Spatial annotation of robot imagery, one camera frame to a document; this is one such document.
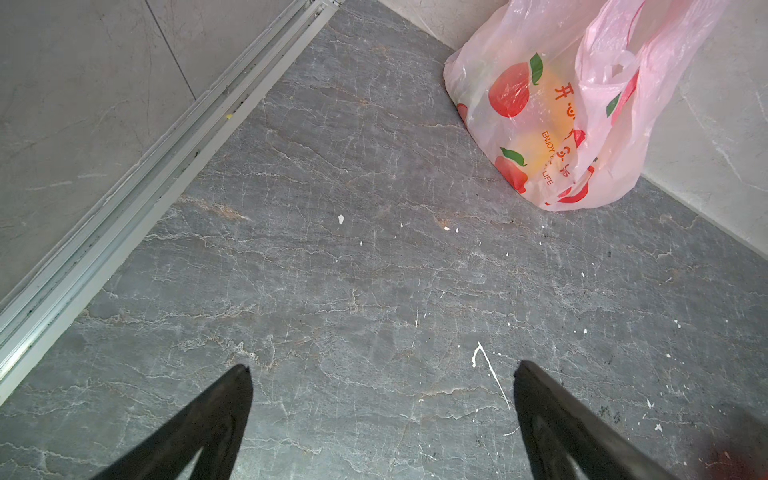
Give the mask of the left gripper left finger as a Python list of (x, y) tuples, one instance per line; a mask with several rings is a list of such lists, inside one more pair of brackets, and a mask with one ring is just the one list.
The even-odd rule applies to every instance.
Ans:
[(97, 479), (175, 479), (190, 463), (192, 479), (228, 479), (253, 399), (250, 369), (228, 370)]

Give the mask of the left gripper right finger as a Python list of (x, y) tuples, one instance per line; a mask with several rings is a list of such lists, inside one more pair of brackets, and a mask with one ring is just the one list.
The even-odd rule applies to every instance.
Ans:
[(514, 404), (535, 479), (672, 479), (530, 360), (514, 373)]

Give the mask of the pink plastic bag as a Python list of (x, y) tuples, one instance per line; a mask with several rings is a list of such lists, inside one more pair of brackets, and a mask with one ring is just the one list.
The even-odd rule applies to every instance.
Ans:
[(547, 211), (628, 193), (723, 1), (510, 1), (446, 61), (470, 136)]

